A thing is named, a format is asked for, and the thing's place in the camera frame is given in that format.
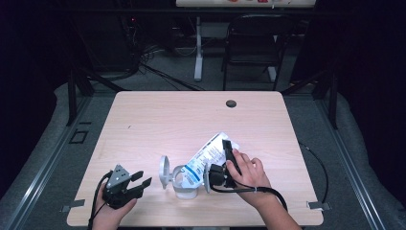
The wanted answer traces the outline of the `grey tape strip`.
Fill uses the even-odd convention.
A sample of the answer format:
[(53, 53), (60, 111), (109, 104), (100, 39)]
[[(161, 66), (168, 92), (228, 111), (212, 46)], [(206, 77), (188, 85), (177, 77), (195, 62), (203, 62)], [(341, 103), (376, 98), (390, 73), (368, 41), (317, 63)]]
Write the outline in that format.
[(74, 200), (70, 204), (63, 205), (60, 208), (61, 213), (68, 213), (72, 208), (81, 207), (85, 203), (85, 199)]
[(318, 210), (318, 211), (328, 211), (331, 209), (331, 206), (328, 202), (321, 201), (308, 202), (307, 207), (310, 210)]

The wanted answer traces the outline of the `black folding chair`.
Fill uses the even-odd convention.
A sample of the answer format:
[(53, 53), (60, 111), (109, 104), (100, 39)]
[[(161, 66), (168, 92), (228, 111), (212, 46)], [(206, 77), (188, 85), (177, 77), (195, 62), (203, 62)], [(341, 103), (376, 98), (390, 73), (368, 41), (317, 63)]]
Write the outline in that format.
[(222, 60), (223, 89), (228, 66), (254, 66), (276, 69), (273, 90), (279, 81), (286, 46), (296, 21), (283, 14), (244, 14), (233, 19), (225, 37)]

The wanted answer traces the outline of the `white desk leg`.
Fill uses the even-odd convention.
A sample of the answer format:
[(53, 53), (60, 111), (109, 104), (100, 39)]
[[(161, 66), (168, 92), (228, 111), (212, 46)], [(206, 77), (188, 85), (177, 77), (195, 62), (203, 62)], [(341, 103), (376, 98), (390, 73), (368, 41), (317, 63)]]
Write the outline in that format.
[(194, 67), (194, 79), (196, 81), (202, 80), (203, 71), (203, 55), (202, 55), (202, 37), (201, 37), (201, 21), (196, 18), (196, 59)]

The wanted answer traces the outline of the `person's right hand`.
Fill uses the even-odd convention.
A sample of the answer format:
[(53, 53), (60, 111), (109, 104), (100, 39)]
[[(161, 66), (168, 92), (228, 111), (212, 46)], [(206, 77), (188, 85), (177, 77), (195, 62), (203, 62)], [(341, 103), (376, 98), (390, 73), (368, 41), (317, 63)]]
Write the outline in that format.
[[(239, 152), (237, 149), (233, 150), (233, 156), (236, 159), (239, 172), (231, 160), (226, 161), (226, 166), (239, 188), (271, 187), (263, 165), (258, 158), (250, 159), (247, 154)], [(244, 192), (240, 193), (239, 196), (258, 211), (279, 203), (275, 196), (269, 193)]]

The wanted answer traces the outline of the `aluminium floor rail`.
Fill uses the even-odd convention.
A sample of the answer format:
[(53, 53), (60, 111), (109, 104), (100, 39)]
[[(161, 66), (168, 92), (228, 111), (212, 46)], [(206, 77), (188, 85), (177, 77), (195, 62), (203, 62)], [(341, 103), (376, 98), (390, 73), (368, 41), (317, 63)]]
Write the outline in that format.
[(89, 97), (79, 100), (77, 115), (69, 126), (68, 102), (62, 99), (57, 101), (50, 123), (6, 194), (0, 199), (0, 230), (16, 230), (25, 224), (91, 101)]
[(346, 173), (350, 182), (352, 190), (358, 200), (358, 203), (364, 213), (364, 216), (372, 230), (387, 230), (381, 216), (378, 214), (377, 209), (372, 201), (369, 191), (367, 190), (364, 182), (362, 181), (358, 170), (350, 156), (350, 152), (345, 145), (341, 136), (340, 130), (335, 129), (327, 115), (327, 106), (323, 101), (315, 101), (319, 113), (327, 126), (328, 132), (332, 136), (334, 143), (338, 149), (338, 157), (340, 158), (341, 165)]

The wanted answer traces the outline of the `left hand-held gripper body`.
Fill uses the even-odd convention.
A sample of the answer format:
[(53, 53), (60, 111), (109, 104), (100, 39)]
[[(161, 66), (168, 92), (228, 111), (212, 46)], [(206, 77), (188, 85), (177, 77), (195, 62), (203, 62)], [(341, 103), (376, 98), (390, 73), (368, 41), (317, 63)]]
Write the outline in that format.
[(127, 189), (127, 186), (132, 181), (133, 175), (118, 164), (108, 178), (102, 192), (102, 199), (113, 209), (124, 207), (134, 198), (132, 193)]

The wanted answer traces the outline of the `person's left hand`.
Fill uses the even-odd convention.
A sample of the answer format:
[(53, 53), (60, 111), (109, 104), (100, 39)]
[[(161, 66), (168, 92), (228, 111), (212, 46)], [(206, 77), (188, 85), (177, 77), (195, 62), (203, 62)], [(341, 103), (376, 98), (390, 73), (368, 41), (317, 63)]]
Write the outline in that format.
[(93, 224), (91, 230), (117, 230), (121, 224), (122, 219), (134, 208), (137, 203), (137, 199), (131, 199), (126, 205), (119, 209), (113, 209), (107, 205), (104, 205), (102, 199), (102, 190), (105, 184), (101, 185), (98, 192), (96, 201), (96, 210), (98, 213), (93, 218)]

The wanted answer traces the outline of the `black metal stand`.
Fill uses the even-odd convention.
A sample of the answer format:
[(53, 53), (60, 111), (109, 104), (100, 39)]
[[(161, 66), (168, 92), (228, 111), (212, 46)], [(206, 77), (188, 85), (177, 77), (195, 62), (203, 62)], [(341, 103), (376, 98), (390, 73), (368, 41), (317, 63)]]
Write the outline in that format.
[(85, 97), (91, 97), (95, 90), (90, 83), (88, 77), (90, 72), (88, 69), (81, 67), (77, 70), (72, 70), (67, 81), (68, 85), (68, 105), (69, 105), (69, 118), (67, 126), (70, 126), (77, 118), (77, 90)]
[(315, 100), (321, 100), (329, 92), (327, 118), (334, 129), (337, 129), (336, 115), (337, 115), (337, 100), (338, 100), (338, 78), (332, 70), (322, 70), (312, 77), (301, 80), (293, 86), (288, 87), (282, 91), (284, 96), (290, 95), (311, 82), (316, 81), (316, 86), (311, 95)]

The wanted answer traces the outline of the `white lidded jug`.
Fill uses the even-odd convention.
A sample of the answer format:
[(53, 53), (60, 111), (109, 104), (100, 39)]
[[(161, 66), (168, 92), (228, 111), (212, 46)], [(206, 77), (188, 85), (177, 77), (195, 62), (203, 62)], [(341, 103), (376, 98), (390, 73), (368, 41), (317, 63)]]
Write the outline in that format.
[(159, 164), (159, 179), (165, 190), (169, 184), (172, 185), (175, 195), (179, 199), (193, 199), (197, 197), (198, 190), (183, 184), (186, 175), (182, 172), (183, 165), (170, 169), (169, 159), (166, 155), (162, 156)]

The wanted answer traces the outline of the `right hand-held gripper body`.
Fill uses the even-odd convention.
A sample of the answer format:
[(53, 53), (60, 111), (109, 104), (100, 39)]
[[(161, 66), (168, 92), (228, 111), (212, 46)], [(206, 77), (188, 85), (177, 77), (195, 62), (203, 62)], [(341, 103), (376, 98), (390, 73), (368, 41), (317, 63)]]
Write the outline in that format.
[(230, 176), (226, 166), (216, 164), (206, 164), (203, 174), (203, 185), (206, 192), (233, 193), (237, 186), (234, 179)]

